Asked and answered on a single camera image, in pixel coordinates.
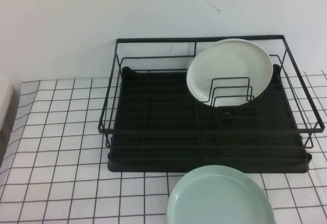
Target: white tile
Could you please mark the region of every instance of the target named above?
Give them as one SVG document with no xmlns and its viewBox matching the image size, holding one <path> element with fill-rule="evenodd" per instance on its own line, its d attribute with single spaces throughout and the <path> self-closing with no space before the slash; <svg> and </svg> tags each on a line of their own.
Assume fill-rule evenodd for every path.
<svg viewBox="0 0 327 224">
<path fill-rule="evenodd" d="M 36 152 L 39 147 L 40 138 L 22 139 L 18 147 L 18 152 Z"/>
<path fill-rule="evenodd" d="M 123 178 L 143 177 L 143 172 L 123 172 Z"/>
<path fill-rule="evenodd" d="M 54 90 L 56 82 L 56 80 L 41 80 L 39 90 Z"/>
<path fill-rule="evenodd" d="M 74 80 L 58 80 L 56 90 L 72 89 Z"/>
<path fill-rule="evenodd" d="M 85 135 L 97 135 L 99 133 L 98 124 L 99 124 L 99 122 L 86 122 L 84 134 Z"/>
<path fill-rule="evenodd" d="M 27 117 L 16 119 L 15 124 L 14 124 L 14 126 L 12 128 L 12 131 L 15 131 L 15 130 L 25 126 L 26 125 L 26 120 L 27 120 Z"/>
<path fill-rule="evenodd" d="M 27 120 L 27 125 L 43 125 L 45 124 L 47 113 L 31 113 Z"/>
<path fill-rule="evenodd" d="M 59 149 L 61 137 L 42 138 L 39 152 L 41 151 L 57 151 Z"/>
<path fill-rule="evenodd" d="M 310 161 L 309 168 L 326 168 L 327 161 L 323 153 L 314 153 L 312 154 L 312 160 Z"/>
<path fill-rule="evenodd" d="M 262 174 L 267 189 L 288 187 L 284 174 Z"/>
<path fill-rule="evenodd" d="M 43 126 L 25 126 L 22 134 L 23 138 L 41 137 Z"/>
<path fill-rule="evenodd" d="M 98 178 L 99 165 L 79 165 L 76 180 L 95 180 Z"/>
<path fill-rule="evenodd" d="M 100 179 L 120 179 L 120 172 L 111 172 L 108 170 L 107 164 L 101 164 L 100 166 Z"/>
<path fill-rule="evenodd" d="M 69 101 L 52 101 L 50 112 L 67 111 L 68 106 L 69 106 Z"/>
<path fill-rule="evenodd" d="M 143 216 L 127 216 L 121 217 L 120 224 L 144 224 Z"/>
<path fill-rule="evenodd" d="M 127 195 L 143 195 L 144 179 L 122 179 L 122 196 Z"/>
<path fill-rule="evenodd" d="M 292 193 L 298 207 L 316 206 L 320 204 L 316 191 L 313 187 L 292 189 Z"/>
<path fill-rule="evenodd" d="M 1 201 L 22 202 L 24 200 L 26 188 L 27 185 L 6 185 Z"/>
<path fill-rule="evenodd" d="M 105 98 L 107 93 L 107 88 L 93 88 L 91 90 L 90 98 Z"/>
<path fill-rule="evenodd" d="M 95 197 L 97 191 L 97 181 L 76 182 L 74 198 Z"/>
<path fill-rule="evenodd" d="M 145 224 L 166 224 L 166 215 L 147 215 L 145 216 Z"/>
<path fill-rule="evenodd" d="M 39 81 L 33 81 L 33 82 L 25 82 L 21 84 L 21 92 L 20 94 L 28 94 L 31 92 L 37 91 L 37 88 L 39 86 Z"/>
<path fill-rule="evenodd" d="M 109 78 L 93 79 L 92 88 L 108 87 L 108 84 L 109 84 Z"/>
<path fill-rule="evenodd" d="M 34 102 L 31 112 L 35 113 L 35 112 L 48 112 L 49 107 L 50 107 L 50 101 L 39 101 L 39 102 Z"/>
<path fill-rule="evenodd" d="M 12 143 L 12 142 L 14 142 L 14 141 L 20 139 L 21 136 L 22 136 L 22 131 L 23 131 L 23 130 L 24 130 L 24 128 L 20 128 L 20 129 L 18 129 L 18 130 L 16 130 L 16 131 L 13 131 L 13 132 L 10 134 L 10 139 L 9 139 L 8 144 L 10 144 L 10 143 Z"/>
<path fill-rule="evenodd" d="M 302 142 L 305 143 L 307 138 L 303 137 Z M 316 153 L 316 152 L 321 152 L 321 148 L 319 147 L 318 141 L 316 138 L 312 138 L 312 143 L 313 143 L 313 148 L 307 148 L 307 152 L 309 153 Z"/>
<path fill-rule="evenodd" d="M 145 194 L 168 193 L 167 177 L 145 179 Z"/>
<path fill-rule="evenodd" d="M 80 149 L 82 136 L 66 136 L 62 138 L 60 150 Z"/>
<path fill-rule="evenodd" d="M 87 122 L 90 122 L 90 121 L 99 121 L 100 115 L 101 115 L 101 109 L 88 110 L 87 111 L 86 121 Z"/>
<path fill-rule="evenodd" d="M 69 111 L 67 116 L 67 123 L 71 122 L 85 122 L 86 111 Z"/>
<path fill-rule="evenodd" d="M 110 218 L 95 218 L 94 224 L 118 224 L 117 217 L 110 217 Z"/>
<path fill-rule="evenodd" d="M 70 224 L 93 224 L 93 218 L 69 220 Z"/>
<path fill-rule="evenodd" d="M 36 153 L 17 153 L 13 167 L 33 167 Z"/>
<path fill-rule="evenodd" d="M 53 183 L 50 191 L 50 200 L 66 200 L 73 196 L 73 182 Z"/>
<path fill-rule="evenodd" d="M 267 190 L 270 204 L 273 208 L 295 207 L 289 189 Z"/>
<path fill-rule="evenodd" d="M 103 135 L 85 135 L 83 136 L 82 148 L 102 147 Z"/>
<path fill-rule="evenodd" d="M 41 220 L 43 219 L 46 202 L 24 203 L 20 220 Z"/>
<path fill-rule="evenodd" d="M 145 197 L 146 214 L 164 214 L 167 211 L 168 196 L 154 195 Z"/>
<path fill-rule="evenodd" d="M 142 215 L 144 213 L 144 197 L 122 197 L 121 215 Z"/>
<path fill-rule="evenodd" d="M 34 168 L 31 176 L 31 183 L 50 182 L 54 167 Z"/>
<path fill-rule="evenodd" d="M 81 136 L 83 134 L 84 123 L 67 123 L 64 129 L 64 136 Z"/>
<path fill-rule="evenodd" d="M 296 209 L 276 209 L 274 210 L 276 224 L 301 224 Z"/>
<path fill-rule="evenodd" d="M 50 190 L 50 183 L 48 184 L 31 184 L 26 193 L 26 201 L 46 201 Z"/>
<path fill-rule="evenodd" d="M 316 187 L 319 199 L 323 205 L 327 205 L 327 187 Z"/>
<path fill-rule="evenodd" d="M 327 169 L 310 170 L 309 174 L 312 178 L 313 185 L 327 186 Z"/>
<path fill-rule="evenodd" d="M 314 87 L 313 90 L 315 91 L 318 98 L 326 97 L 327 95 L 327 87 Z"/>
<path fill-rule="evenodd" d="M 69 100 L 71 99 L 72 90 L 56 90 L 53 95 L 53 100 Z"/>
<path fill-rule="evenodd" d="M 0 203 L 0 221 L 17 221 L 22 203 Z"/>
<path fill-rule="evenodd" d="M 47 124 L 65 123 L 67 112 L 50 112 L 46 120 Z"/>
<path fill-rule="evenodd" d="M 57 165 L 73 165 L 77 164 L 79 150 L 60 151 L 58 155 Z"/>
<path fill-rule="evenodd" d="M 91 87 L 91 79 L 80 79 L 75 80 L 75 88 L 90 88 Z"/>
<path fill-rule="evenodd" d="M 102 109 L 104 103 L 104 98 L 100 99 L 90 99 L 88 104 L 88 109 Z"/>
<path fill-rule="evenodd" d="M 36 92 L 26 95 L 21 95 L 19 98 L 19 104 L 18 107 L 24 107 L 34 101 L 34 97 L 36 95 Z"/>
<path fill-rule="evenodd" d="M 121 180 L 99 181 L 98 197 L 113 197 L 120 195 Z"/>
<path fill-rule="evenodd" d="M 17 109 L 17 114 L 16 114 L 16 119 L 21 118 L 21 117 L 27 117 L 29 114 L 33 104 L 29 104 L 27 106 L 21 107 Z"/>
<path fill-rule="evenodd" d="M 96 200 L 73 200 L 70 218 L 93 217 Z"/>
<path fill-rule="evenodd" d="M 51 166 L 56 164 L 58 152 L 39 152 L 36 156 L 35 166 Z"/>
<path fill-rule="evenodd" d="M 146 177 L 165 177 L 167 173 L 165 172 L 145 172 Z"/>
<path fill-rule="evenodd" d="M 82 100 L 72 100 L 71 105 L 69 106 L 70 111 L 76 110 L 86 110 L 87 109 L 87 99 Z"/>
<path fill-rule="evenodd" d="M 50 201 L 46 208 L 46 219 L 65 219 L 68 218 L 70 201 Z"/>
<path fill-rule="evenodd" d="M 75 179 L 76 166 L 57 166 L 53 182 L 67 182 Z"/>
<path fill-rule="evenodd" d="M 324 109 L 327 109 L 327 98 L 319 98 L 319 101 Z"/>
<path fill-rule="evenodd" d="M 288 173 L 286 176 L 291 188 L 313 186 L 308 173 Z"/>
<path fill-rule="evenodd" d="M 51 101 L 53 90 L 39 90 L 36 93 L 35 101 Z"/>
<path fill-rule="evenodd" d="M 67 224 L 67 220 L 45 220 L 43 224 Z"/>
<path fill-rule="evenodd" d="M 14 168 L 11 169 L 8 176 L 7 184 L 11 183 L 28 183 L 31 175 L 31 168 Z"/>
<path fill-rule="evenodd" d="M 182 177 L 168 177 L 168 183 L 169 183 L 169 193 L 171 193 L 177 184 L 177 182 L 181 179 Z"/>
<path fill-rule="evenodd" d="M 101 162 L 108 162 L 108 153 L 110 152 L 109 148 L 106 148 L 105 145 L 102 148 L 102 154 L 101 154 Z"/>
<path fill-rule="evenodd" d="M 100 162 L 101 149 L 81 150 L 80 164 L 93 164 Z"/>
<path fill-rule="evenodd" d="M 72 99 L 88 99 L 90 89 L 74 89 Z"/>
<path fill-rule="evenodd" d="M 303 224 L 326 224 L 327 219 L 322 207 L 309 207 L 298 209 Z"/>
<path fill-rule="evenodd" d="M 265 188 L 264 183 L 262 181 L 261 174 L 256 173 L 256 174 L 246 174 L 246 175 L 250 177 L 255 183 L 257 183 L 261 189 Z"/>
<path fill-rule="evenodd" d="M 119 197 L 97 199 L 96 217 L 118 216 L 118 211 L 119 211 Z"/>
<path fill-rule="evenodd" d="M 63 123 L 55 125 L 45 125 L 43 137 L 62 136 L 63 126 Z"/>
<path fill-rule="evenodd" d="M 11 167 L 14 157 L 15 155 L 10 155 L 2 161 L 0 172 L 3 172 Z"/>
</svg>

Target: black grid line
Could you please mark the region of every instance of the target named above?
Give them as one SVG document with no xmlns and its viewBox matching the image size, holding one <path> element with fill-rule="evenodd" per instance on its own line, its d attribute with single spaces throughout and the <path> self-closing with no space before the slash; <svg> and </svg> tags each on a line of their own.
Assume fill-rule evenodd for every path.
<svg viewBox="0 0 327 224">
<path fill-rule="evenodd" d="M 88 108 L 88 105 L 90 103 L 90 96 L 91 96 L 91 89 L 90 89 L 90 92 L 88 94 L 88 100 L 87 100 L 87 107 L 86 109 Z M 83 126 L 83 135 L 82 135 L 82 140 L 81 140 L 81 145 L 80 145 L 80 150 L 79 150 L 79 155 L 78 155 L 78 161 L 77 161 L 77 166 L 76 166 L 76 172 L 75 172 L 75 179 L 74 179 L 74 183 L 73 183 L 73 192 L 72 192 L 72 198 L 74 197 L 74 191 L 75 191 L 75 184 L 76 184 L 76 177 L 77 177 L 77 172 L 78 172 L 78 167 L 79 167 L 79 162 L 80 162 L 80 157 L 81 157 L 81 148 L 82 148 L 82 144 L 83 144 L 83 138 L 84 138 L 84 131 L 85 131 L 85 126 L 86 126 L 86 118 L 87 118 L 87 113 L 85 113 L 85 121 L 84 121 L 84 126 Z M 72 205 L 73 205 L 73 200 L 71 200 L 71 205 L 69 207 L 69 213 L 68 213 L 68 222 L 69 223 L 69 218 L 71 216 L 71 210 L 72 210 Z"/>
<path fill-rule="evenodd" d="M 75 166 L 75 165 L 58 165 L 60 167 L 62 166 Z M 174 177 L 183 177 L 184 175 L 174 175 Z M 145 177 L 146 179 L 147 178 L 166 178 L 166 176 L 147 176 Z M 110 180 L 120 180 L 121 178 L 103 178 L 103 179 L 96 179 L 97 181 L 110 181 Z M 125 178 L 122 178 L 122 180 L 129 180 L 129 179 L 143 179 L 143 177 L 125 177 Z M 53 183 L 69 183 L 69 182 L 92 182 L 94 181 L 94 179 L 90 179 L 90 180 L 71 180 L 71 181 L 55 181 Z M 51 184 L 51 182 L 35 182 L 35 183 L 30 183 L 30 185 L 37 185 L 37 184 Z M 6 186 L 6 185 L 27 185 L 27 183 L 7 183 L 7 184 L 3 184 L 3 185 L 0 185 L 0 187 L 2 186 Z"/>
<path fill-rule="evenodd" d="M 48 119 L 48 115 L 49 115 L 49 111 L 50 111 L 51 104 L 52 104 L 52 101 L 50 102 L 49 110 L 48 110 L 48 114 L 46 115 L 46 119 L 45 119 L 45 121 Z M 42 129 L 41 137 L 42 137 L 42 135 L 43 135 L 43 133 L 44 133 L 44 129 L 45 129 L 45 124 L 43 125 L 43 129 Z M 36 159 L 37 159 L 37 155 L 38 155 L 38 151 L 39 151 L 40 145 L 41 145 L 41 139 L 40 139 L 40 141 L 39 141 L 39 145 L 38 145 L 38 148 L 37 148 L 37 151 L 36 151 L 36 155 L 35 155 L 35 158 L 34 158 L 33 166 L 35 165 L 35 162 L 36 162 Z M 31 181 L 32 174 L 33 174 L 33 169 L 34 169 L 34 168 L 32 168 L 32 170 L 31 170 L 30 177 L 29 177 L 29 181 L 28 181 L 28 183 L 27 183 L 27 188 L 26 188 L 26 191 L 25 191 L 25 195 L 24 195 L 23 203 L 22 203 L 22 205 L 21 205 L 21 209 L 20 209 L 20 213 L 19 213 L 19 217 L 18 217 L 18 222 L 20 221 L 21 213 L 22 213 L 22 210 L 23 210 L 23 208 L 24 208 L 24 203 L 25 203 L 25 199 L 26 199 L 27 192 L 28 192 L 28 190 L 29 190 L 29 185 L 30 185 L 30 181 Z"/>
<path fill-rule="evenodd" d="M 313 133 L 313 134 L 314 134 L 315 139 L 316 139 L 317 142 L 318 142 L 318 146 L 319 146 L 320 149 L 322 150 L 322 148 L 321 148 L 321 146 L 320 146 L 320 143 L 319 143 L 319 140 L 316 138 L 316 134 L 315 134 L 315 133 Z M 314 188 L 314 190 L 315 190 L 315 192 L 316 192 L 316 195 L 317 195 L 317 197 L 318 197 L 318 200 L 319 200 L 319 202 L 320 202 L 320 206 L 322 207 L 323 213 L 324 213 L 324 215 L 325 215 L 325 217 L 326 217 L 326 219 L 327 219 L 326 211 L 325 211 L 324 207 L 322 206 L 322 202 L 321 202 L 321 200 L 320 200 L 319 194 L 318 194 L 317 189 L 316 189 L 316 187 L 315 187 L 315 185 L 314 185 L 314 182 L 313 182 L 313 180 L 312 180 L 312 178 L 311 178 L 310 171 L 308 171 L 308 174 L 309 174 L 310 180 L 311 180 L 311 182 L 312 182 L 313 188 Z M 296 208 L 296 210 L 297 210 L 298 216 L 299 216 L 299 218 L 300 218 L 300 220 L 301 220 L 300 213 L 299 213 L 299 211 L 298 211 L 297 208 Z"/>
<path fill-rule="evenodd" d="M 16 152 L 17 152 L 17 150 L 18 150 L 18 148 L 19 148 L 20 141 L 21 141 L 21 137 L 20 137 L 20 139 L 19 139 L 19 142 L 18 142 L 18 146 L 17 146 Z M 16 154 L 14 155 L 14 158 L 13 158 L 13 160 L 12 160 L 12 163 L 11 163 L 11 166 L 10 166 L 10 167 L 13 166 L 14 161 L 15 161 L 15 157 L 16 157 Z M 9 175 L 10 175 L 10 171 L 11 171 L 11 168 L 9 169 L 9 172 L 8 172 L 8 175 L 7 175 L 7 178 L 6 178 L 6 182 L 5 182 L 4 185 L 6 185 L 7 182 L 8 182 L 8 178 L 9 178 Z M 3 188 L 3 190 L 2 190 L 2 193 L 1 193 L 1 196 L 0 196 L 0 203 L 1 203 L 1 199 L 2 199 L 2 197 L 3 197 L 3 195 L 4 195 L 4 192 L 5 192 L 5 188 L 6 188 L 6 187 L 4 186 L 4 188 Z"/>
<path fill-rule="evenodd" d="M 60 143 L 59 143 L 59 149 L 61 147 L 61 142 L 62 142 L 62 136 L 63 136 L 63 133 L 65 131 L 65 124 L 63 125 L 63 129 L 62 129 L 62 135 L 61 135 L 61 139 L 60 139 Z M 55 166 L 54 166 L 54 169 L 53 169 L 53 173 L 52 173 L 52 178 L 51 178 L 51 182 L 50 182 L 50 188 L 49 188 L 49 193 L 48 193 L 48 198 L 47 198 L 47 202 L 45 204 L 45 209 L 44 209 L 44 214 L 43 214 L 43 220 L 42 220 L 42 224 L 44 223 L 44 219 L 45 219 L 45 214 L 46 214 L 46 209 L 48 207 L 48 202 L 49 202 L 49 198 L 50 198 L 50 193 L 51 193 L 51 189 L 52 189 L 52 185 L 53 185 L 53 179 L 54 179 L 54 176 L 55 176 L 55 172 L 56 172 L 56 164 L 58 162 L 58 157 L 59 157 L 59 151 L 57 153 L 57 157 L 56 157 L 56 163 L 55 163 Z"/>
<path fill-rule="evenodd" d="M 290 183 L 289 183 L 289 181 L 288 181 L 288 179 L 287 179 L 286 174 L 284 174 L 284 175 L 285 175 L 285 178 L 286 178 L 286 181 L 287 181 L 287 185 L 288 185 L 288 187 L 289 187 L 289 189 L 290 189 L 290 191 L 291 191 L 291 195 L 292 195 L 292 199 L 293 199 L 293 202 L 294 202 L 294 205 L 295 205 L 295 208 L 296 208 L 296 212 L 297 212 L 297 214 L 298 214 L 298 217 L 300 218 L 300 222 L 301 222 L 301 224 L 303 224 L 302 219 L 301 219 L 301 216 L 300 216 L 300 212 L 299 212 L 299 210 L 298 210 L 298 208 L 297 208 L 297 204 L 296 204 L 296 201 L 295 201 L 295 198 L 294 198 L 294 195 L 293 195 L 292 188 L 291 188 L 291 186 L 290 186 Z"/>
<path fill-rule="evenodd" d="M 105 118 L 104 118 L 104 125 L 106 125 L 106 118 L 107 118 L 107 113 L 105 113 Z M 93 211 L 93 220 L 92 224 L 95 222 L 95 217 L 96 217 L 96 210 L 97 210 L 97 197 L 98 197 L 98 190 L 99 190 L 99 179 L 100 179 L 100 171 L 101 171 L 101 160 L 102 160 L 102 151 L 103 151 L 103 140 L 104 140 L 104 134 L 102 134 L 102 142 L 101 142 L 101 151 L 100 151 L 100 162 L 99 162 L 99 170 L 98 170 L 98 181 L 97 181 L 97 188 L 96 188 L 96 200 L 94 203 L 94 211 Z"/>
</svg>

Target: grid pattern countertop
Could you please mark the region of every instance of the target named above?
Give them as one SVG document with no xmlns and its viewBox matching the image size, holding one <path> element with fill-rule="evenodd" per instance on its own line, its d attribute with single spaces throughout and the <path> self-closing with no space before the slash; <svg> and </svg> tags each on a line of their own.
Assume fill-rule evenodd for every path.
<svg viewBox="0 0 327 224">
<path fill-rule="evenodd" d="M 302 75 L 327 122 L 327 76 Z M 183 173 L 107 169 L 109 149 L 97 128 L 107 84 L 23 83 L 0 168 L 0 223 L 166 223 L 169 193 Z M 312 111 L 301 109 L 310 122 Z M 313 143 L 308 173 L 248 174 L 267 193 L 277 224 L 327 223 L 327 132 L 314 135 Z"/>
</svg>

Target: white wall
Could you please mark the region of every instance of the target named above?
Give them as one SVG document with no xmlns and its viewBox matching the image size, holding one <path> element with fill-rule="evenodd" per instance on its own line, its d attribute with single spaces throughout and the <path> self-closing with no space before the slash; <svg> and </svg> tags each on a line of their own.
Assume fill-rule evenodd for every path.
<svg viewBox="0 0 327 224">
<path fill-rule="evenodd" d="M 327 0 L 0 0 L 0 76 L 24 81 L 106 77 L 117 38 L 252 34 L 284 34 L 300 69 L 326 69 L 326 4 Z"/>
</svg>

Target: white object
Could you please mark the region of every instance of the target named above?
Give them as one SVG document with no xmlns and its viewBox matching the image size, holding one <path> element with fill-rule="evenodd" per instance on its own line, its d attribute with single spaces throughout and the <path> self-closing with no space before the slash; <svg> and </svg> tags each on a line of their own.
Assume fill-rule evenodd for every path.
<svg viewBox="0 0 327 224">
<path fill-rule="evenodd" d="M 14 88 L 9 80 L 0 78 L 0 129 L 5 121 Z"/>
<path fill-rule="evenodd" d="M 186 81 L 191 94 L 207 105 L 237 106 L 260 95 L 272 71 L 271 59 L 260 46 L 243 39 L 225 39 L 194 58 Z"/>
</svg>

